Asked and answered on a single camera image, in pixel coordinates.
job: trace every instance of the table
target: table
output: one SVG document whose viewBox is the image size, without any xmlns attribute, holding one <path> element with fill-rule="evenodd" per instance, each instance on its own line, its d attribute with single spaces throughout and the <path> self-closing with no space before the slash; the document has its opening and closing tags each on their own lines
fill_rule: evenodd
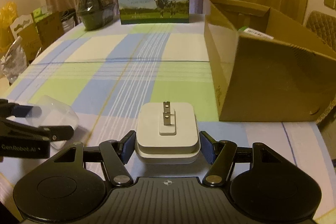
<svg viewBox="0 0 336 224">
<path fill-rule="evenodd" d="M 44 94 L 76 111 L 79 127 L 71 142 L 88 146 L 121 139 L 136 130 L 140 108 L 147 102 L 188 102 L 199 130 L 216 140 L 239 146 L 263 142 L 312 176 L 323 196 L 319 218 L 336 205 L 336 175 L 320 132 L 313 122 L 219 122 L 204 16 L 190 15 L 189 24 L 121 25 L 119 20 L 85 32 L 83 24 L 46 49 L 14 82 L 6 98 L 34 104 Z M 5 158 L 0 164 L 0 201 L 19 217 L 12 199 L 14 184 L 41 160 Z M 88 169 L 101 175 L 100 164 Z M 249 164 L 237 164 L 234 176 Z M 209 169 L 204 157 L 189 165 L 145 165 L 135 154 L 127 170 L 139 176 L 199 176 Z"/>
</svg>

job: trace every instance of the cow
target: cow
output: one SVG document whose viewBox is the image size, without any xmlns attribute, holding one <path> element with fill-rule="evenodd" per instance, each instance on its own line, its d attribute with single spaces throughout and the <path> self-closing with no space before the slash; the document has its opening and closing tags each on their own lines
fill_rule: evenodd
<svg viewBox="0 0 336 224">
<path fill-rule="evenodd" d="M 163 12 L 169 11 L 170 18 L 176 14 L 176 1 L 175 0 L 154 0 L 156 8 L 160 13 L 160 18 L 163 18 Z"/>
</svg>

